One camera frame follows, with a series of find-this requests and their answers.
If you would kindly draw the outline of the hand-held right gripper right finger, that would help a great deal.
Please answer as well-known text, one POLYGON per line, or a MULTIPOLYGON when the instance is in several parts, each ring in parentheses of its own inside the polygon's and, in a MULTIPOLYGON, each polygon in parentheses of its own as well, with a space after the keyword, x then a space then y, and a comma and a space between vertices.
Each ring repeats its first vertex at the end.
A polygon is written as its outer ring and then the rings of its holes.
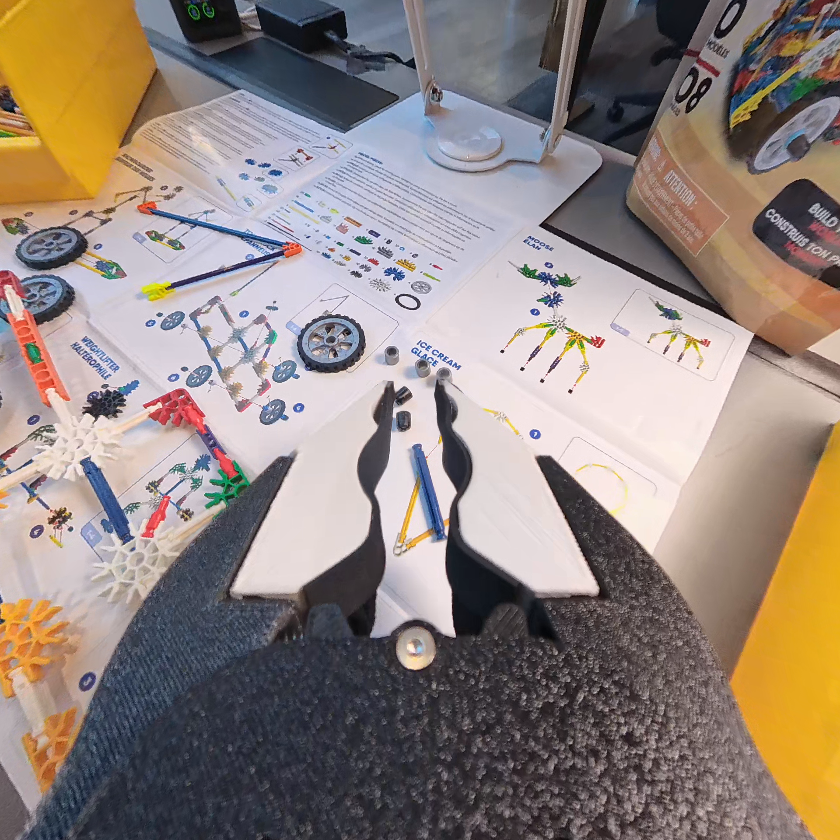
POLYGON ((513 605, 527 633, 551 634, 548 600, 598 596, 537 456, 451 384, 435 387, 445 474, 455 489, 445 568, 457 634, 480 634, 513 605))

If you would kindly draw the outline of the colourful construction toy model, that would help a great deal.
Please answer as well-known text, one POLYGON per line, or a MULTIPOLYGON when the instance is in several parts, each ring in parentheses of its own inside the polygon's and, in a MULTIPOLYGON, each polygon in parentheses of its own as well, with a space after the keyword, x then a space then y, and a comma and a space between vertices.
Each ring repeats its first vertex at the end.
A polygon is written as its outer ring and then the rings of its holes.
MULTIPOLYGON (((249 485, 238 464, 218 443, 205 422, 203 411, 183 389, 166 393, 143 406, 139 413, 114 419, 102 414, 74 416, 70 397, 36 323, 26 309, 25 287, 13 272, 2 272, 2 300, 8 306, 7 325, 12 330, 26 370, 38 389, 41 401, 57 414, 53 432, 38 444, 35 456, 26 464, 2 475, 2 497, 15 485, 28 488, 33 478, 51 480, 84 479, 110 520, 112 557, 98 564, 93 580, 108 584, 101 591, 110 602, 141 603, 169 568, 181 547, 187 545, 249 485), (165 427, 194 428, 209 449, 210 459, 221 478, 212 483, 220 491, 209 495, 204 511, 181 528, 162 528, 171 498, 163 496, 154 513, 134 526, 102 470, 108 459, 116 459, 123 436, 147 420, 165 427)), ((69 623, 56 622, 62 606, 48 599, 23 598, 2 603, 2 696, 14 700, 25 716, 27 730, 20 742, 38 787, 36 799, 53 784, 72 749, 81 726, 77 706, 59 709, 46 671, 56 662, 67 643, 69 623)))

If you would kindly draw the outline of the black device with green display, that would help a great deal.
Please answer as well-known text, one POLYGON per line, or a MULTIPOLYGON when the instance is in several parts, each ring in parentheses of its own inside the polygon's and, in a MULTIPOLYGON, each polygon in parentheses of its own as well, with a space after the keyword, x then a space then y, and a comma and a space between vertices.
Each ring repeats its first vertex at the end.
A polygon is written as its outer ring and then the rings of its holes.
POLYGON ((178 25, 190 43, 243 34, 236 1, 170 1, 178 25))

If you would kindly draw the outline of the blue rod V-shaped assembly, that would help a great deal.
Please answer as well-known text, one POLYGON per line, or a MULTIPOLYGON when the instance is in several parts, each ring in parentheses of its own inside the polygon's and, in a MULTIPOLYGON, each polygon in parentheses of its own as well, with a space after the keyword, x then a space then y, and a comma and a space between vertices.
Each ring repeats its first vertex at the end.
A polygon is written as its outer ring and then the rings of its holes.
POLYGON ((278 261, 280 259, 289 259, 292 257, 299 256, 303 253, 303 247, 297 242, 279 241, 265 236, 244 232, 242 230, 234 229, 231 227, 213 224, 199 218, 186 217, 175 213, 166 212, 159 209, 155 202, 142 203, 137 206, 137 210, 144 215, 165 217, 167 219, 172 219, 179 223, 208 229, 222 235, 229 235, 243 240, 248 240, 253 243, 268 245, 275 249, 267 255, 263 255, 259 258, 245 260, 237 264, 233 264, 231 266, 223 267, 220 269, 214 269, 200 275, 190 276, 182 280, 150 283, 149 285, 141 288, 141 294, 145 296, 149 301, 157 301, 163 299, 171 295, 174 291, 177 291, 187 286, 191 286, 197 282, 214 279, 216 277, 222 277, 236 272, 237 270, 253 268, 258 265, 278 261))

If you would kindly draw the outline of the blue rod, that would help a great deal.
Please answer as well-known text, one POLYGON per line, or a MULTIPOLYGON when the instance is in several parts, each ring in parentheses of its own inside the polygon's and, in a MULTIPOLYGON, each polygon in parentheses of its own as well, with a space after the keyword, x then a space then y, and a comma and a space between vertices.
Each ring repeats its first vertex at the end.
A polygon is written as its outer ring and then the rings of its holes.
POLYGON ((433 535, 438 541, 444 540, 446 539, 445 519, 443 517, 437 492, 427 465, 427 457, 420 444, 414 444, 412 451, 415 461, 416 474, 420 479, 421 496, 427 513, 429 514, 429 521, 431 522, 433 535))

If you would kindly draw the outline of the printed instruction sheet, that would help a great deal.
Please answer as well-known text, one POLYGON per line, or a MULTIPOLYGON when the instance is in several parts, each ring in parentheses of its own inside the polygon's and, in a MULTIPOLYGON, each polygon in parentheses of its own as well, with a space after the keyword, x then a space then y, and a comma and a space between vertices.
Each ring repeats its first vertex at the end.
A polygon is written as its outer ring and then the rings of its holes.
MULTIPOLYGON (((431 404, 437 369, 535 453, 559 460, 645 548, 659 541, 708 441, 749 334, 701 304, 606 262, 537 223, 468 193, 426 185, 401 160, 236 92, 149 122, 115 157, 94 197, 2 203, 2 269, 50 274, 76 291, 42 325, 75 417, 116 403, 131 417, 181 390, 247 479, 382 379, 413 392, 412 428, 380 485, 388 560, 378 627, 442 617, 442 540, 413 490, 420 444, 448 524, 454 495, 431 404), (157 301, 141 288, 252 260, 268 245, 140 213, 199 218, 303 253, 197 282, 157 301), (87 251, 35 271, 25 236, 69 226, 87 251), (340 314, 360 324, 361 360, 310 371, 298 335, 340 314), (395 345, 399 364, 383 361, 395 345), (434 376, 422 381, 415 362, 434 376)), ((2 323, 2 475, 32 459, 57 414, 43 404, 2 323)), ((102 466, 134 526, 171 498, 162 528, 181 528, 220 491, 199 433, 147 420, 102 466)), ((2 497, 2 598, 62 606, 68 637, 45 681, 59 709, 88 707, 141 603, 110 602, 93 580, 112 525, 84 479, 33 478, 2 497)), ((37 784, 21 750, 18 704, 2 696, 2 762, 28 808, 37 784)))

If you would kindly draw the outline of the yellow plastic bin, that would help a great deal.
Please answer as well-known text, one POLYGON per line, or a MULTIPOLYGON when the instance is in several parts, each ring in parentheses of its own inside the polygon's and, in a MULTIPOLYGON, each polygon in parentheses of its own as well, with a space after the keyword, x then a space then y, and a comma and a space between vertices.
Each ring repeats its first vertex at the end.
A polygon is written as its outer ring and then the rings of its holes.
POLYGON ((839 426, 731 678, 763 760, 816 838, 839 838, 839 426))
POLYGON ((2 84, 35 136, 1 142, 1 201, 94 197, 156 70, 133 1, 2 2, 2 84))

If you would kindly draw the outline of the cardboard toy box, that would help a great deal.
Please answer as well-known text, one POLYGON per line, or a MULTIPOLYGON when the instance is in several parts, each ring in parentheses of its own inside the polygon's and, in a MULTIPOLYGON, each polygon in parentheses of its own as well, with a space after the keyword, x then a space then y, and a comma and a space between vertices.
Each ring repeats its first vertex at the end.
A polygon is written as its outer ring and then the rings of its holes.
POLYGON ((839 327, 839 2, 710 2, 626 203, 795 355, 839 327))

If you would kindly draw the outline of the white stand base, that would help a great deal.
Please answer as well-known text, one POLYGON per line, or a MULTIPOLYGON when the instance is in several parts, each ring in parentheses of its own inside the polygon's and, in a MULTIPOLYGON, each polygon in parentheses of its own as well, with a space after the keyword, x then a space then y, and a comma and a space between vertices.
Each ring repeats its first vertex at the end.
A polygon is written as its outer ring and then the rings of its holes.
POLYGON ((449 180, 479 205, 541 223, 602 165, 591 144, 563 137, 585 2, 569 2, 546 128, 445 92, 434 77, 424 3, 403 5, 419 92, 360 123, 350 139, 401 160, 428 186, 449 180))

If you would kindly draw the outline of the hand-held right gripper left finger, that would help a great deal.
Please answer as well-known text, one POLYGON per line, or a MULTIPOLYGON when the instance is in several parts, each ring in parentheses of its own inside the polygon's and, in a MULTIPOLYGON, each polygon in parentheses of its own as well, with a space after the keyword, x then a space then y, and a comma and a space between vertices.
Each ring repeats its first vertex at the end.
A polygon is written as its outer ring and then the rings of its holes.
POLYGON ((336 605, 370 634, 385 572, 375 490, 390 456, 394 384, 378 384, 295 450, 230 594, 293 601, 306 616, 336 605))

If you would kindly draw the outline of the small black toy wheel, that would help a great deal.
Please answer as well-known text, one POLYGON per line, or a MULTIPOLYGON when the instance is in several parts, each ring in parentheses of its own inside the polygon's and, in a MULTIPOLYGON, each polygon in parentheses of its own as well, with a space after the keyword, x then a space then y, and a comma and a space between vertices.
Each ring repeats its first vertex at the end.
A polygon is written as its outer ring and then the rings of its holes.
POLYGON ((38 326, 56 320, 76 299, 73 286, 56 275, 36 274, 21 279, 20 283, 24 306, 38 326))
POLYGON ((55 226, 22 238, 15 249, 16 259, 35 271, 67 266, 88 249, 86 236, 74 227, 55 226))
POLYGON ((364 355, 366 338, 361 325, 340 314, 326 314, 301 328, 297 350, 310 371, 333 374, 347 371, 364 355))

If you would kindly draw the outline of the grey desk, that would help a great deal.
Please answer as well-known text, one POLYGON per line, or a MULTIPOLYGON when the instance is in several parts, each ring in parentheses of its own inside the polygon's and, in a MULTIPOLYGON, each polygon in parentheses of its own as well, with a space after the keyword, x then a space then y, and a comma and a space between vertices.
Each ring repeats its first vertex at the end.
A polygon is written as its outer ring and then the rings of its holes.
MULTIPOLYGON (((701 302, 711 298, 625 206, 634 157, 578 133, 602 166, 547 217, 556 234, 701 302)), ((838 419, 838 368, 755 340, 654 552, 731 676, 838 419)))

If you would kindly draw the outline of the black adapter box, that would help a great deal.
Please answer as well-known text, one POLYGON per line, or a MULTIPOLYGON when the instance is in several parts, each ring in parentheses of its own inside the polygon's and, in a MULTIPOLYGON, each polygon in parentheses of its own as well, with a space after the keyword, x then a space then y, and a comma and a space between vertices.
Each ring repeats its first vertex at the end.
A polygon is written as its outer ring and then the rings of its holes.
POLYGON ((347 39, 344 11, 323 1, 257 1, 255 10, 264 36, 310 54, 347 39))

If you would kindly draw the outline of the pile of colourful rods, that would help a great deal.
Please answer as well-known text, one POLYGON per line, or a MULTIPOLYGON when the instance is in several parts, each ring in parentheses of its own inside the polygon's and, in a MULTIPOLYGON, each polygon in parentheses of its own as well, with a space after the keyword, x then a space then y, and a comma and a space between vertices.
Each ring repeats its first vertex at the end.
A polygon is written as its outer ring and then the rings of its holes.
POLYGON ((36 137, 32 123, 23 114, 11 88, 1 85, 1 138, 32 138, 36 137))

